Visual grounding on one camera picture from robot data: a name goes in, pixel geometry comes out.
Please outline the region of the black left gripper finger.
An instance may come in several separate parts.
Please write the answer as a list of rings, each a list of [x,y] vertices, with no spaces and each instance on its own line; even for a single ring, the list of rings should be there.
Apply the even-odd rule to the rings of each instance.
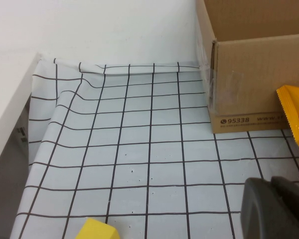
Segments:
[[[299,186],[279,176],[248,178],[240,219],[245,239],[299,239]]]

